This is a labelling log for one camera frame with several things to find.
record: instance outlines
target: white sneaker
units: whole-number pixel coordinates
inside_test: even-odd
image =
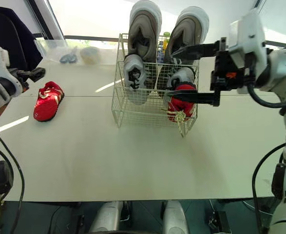
[[[139,55],[144,62],[156,63],[157,44],[161,31],[162,16],[159,7],[149,0],[134,4],[130,14],[128,53]],[[147,88],[154,89],[157,67],[146,64]]]
[[[195,72],[191,67],[182,67],[168,79],[167,89],[175,90],[182,82],[194,83]]]
[[[138,55],[128,55],[124,59],[124,79],[127,98],[136,105],[142,105],[147,101],[149,91],[147,89],[146,72],[144,62]]]
[[[197,45],[204,42],[209,30],[209,17],[207,13],[196,6],[184,9],[177,18],[170,40],[165,51],[164,63],[174,64],[171,54],[181,47]],[[194,60],[181,60],[180,64],[192,65]],[[166,89],[168,79],[179,70],[181,66],[163,66],[157,83],[157,89]]]

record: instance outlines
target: white wire basket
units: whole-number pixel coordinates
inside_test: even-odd
[[[169,39],[165,36],[159,37],[159,42]],[[121,127],[124,123],[144,125],[150,127],[175,127],[179,129],[179,132],[184,137],[188,131],[194,125],[198,116],[198,106],[194,104],[191,117],[185,117],[182,120],[173,120],[176,115],[168,115],[168,101],[170,98],[166,96],[169,90],[158,90],[157,87],[166,87],[165,84],[161,84],[166,80],[161,73],[161,69],[171,68],[176,69],[177,66],[181,67],[191,67],[195,72],[194,84],[198,89],[198,61],[194,65],[175,65],[175,64],[164,64],[163,53],[157,53],[157,63],[144,63],[145,70],[149,70],[155,77],[156,81],[148,87],[149,89],[138,89],[137,96],[135,96],[135,101],[133,98],[129,100],[127,92],[129,88],[125,86],[124,79],[124,58],[128,54],[128,34],[119,35],[117,61],[116,61],[116,72],[114,80],[114,94],[112,101],[112,113],[118,127]]]

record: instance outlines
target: floor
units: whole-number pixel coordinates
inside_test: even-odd
[[[212,208],[209,200],[180,200],[191,234],[211,234],[207,219]],[[161,233],[162,220],[160,218],[162,201],[134,201],[132,230],[151,231]],[[264,198],[260,201],[262,206],[274,207],[277,205],[273,198]],[[103,202],[71,203],[74,207],[62,206],[58,209],[52,220],[52,234],[75,234],[76,222],[79,215],[85,215],[85,232]],[[224,200],[212,200],[214,209],[226,211],[229,225],[233,234],[256,234],[256,221],[254,211],[241,201],[227,203]],[[52,213],[58,205],[24,202],[22,212],[15,233],[18,234],[48,234]],[[6,202],[1,213],[1,222],[4,224],[2,234],[8,234],[13,224],[17,210],[17,202]],[[262,215],[264,223],[269,224],[270,216]],[[121,230],[129,230],[120,223]]]

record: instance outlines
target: white table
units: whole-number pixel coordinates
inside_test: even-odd
[[[202,60],[201,75],[213,69]],[[185,138],[174,128],[122,125],[112,113],[114,66],[63,66],[42,62],[46,77],[11,101],[0,126],[29,116],[0,132],[24,172],[25,201],[106,201],[251,197],[252,173],[259,160],[284,142],[278,110],[230,92],[216,108],[200,105],[198,120]],[[199,88],[209,86],[210,78]],[[50,122],[33,119],[38,88],[47,81],[65,92]],[[276,101],[276,97],[264,97]],[[263,165],[259,196],[269,196],[279,153]],[[18,200],[20,178],[7,200]]]

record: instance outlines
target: sneaker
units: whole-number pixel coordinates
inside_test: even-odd
[[[46,83],[44,88],[39,89],[34,119],[40,122],[53,119],[64,96],[63,90],[56,83]]]
[[[193,68],[182,67],[168,79],[167,89],[173,91],[182,82],[194,83],[194,81],[195,71],[193,70]]]
[[[159,7],[149,0],[134,4],[130,14],[128,53],[139,55],[144,62],[156,63],[157,44],[161,31],[162,16]],[[153,89],[157,78],[155,64],[145,66],[148,89]]]
[[[181,68],[180,64],[193,65],[194,60],[172,60],[171,54],[176,50],[190,45],[201,44],[206,38],[209,29],[209,17],[207,13],[196,6],[184,9],[177,18],[168,46],[164,55],[164,65],[161,68],[157,89],[165,90],[168,79]]]
[[[170,90],[197,90],[196,86],[193,84],[194,79],[194,70],[189,67],[183,67],[170,77],[170,79],[168,80],[167,87]],[[194,103],[181,101],[174,97],[170,99],[165,98],[164,100],[168,103],[169,120],[176,122],[175,114],[173,114],[172,112],[183,111],[186,117],[192,116]]]
[[[136,105],[142,105],[147,101],[149,94],[147,89],[146,72],[144,62],[138,55],[128,55],[124,59],[124,79],[127,98]]]

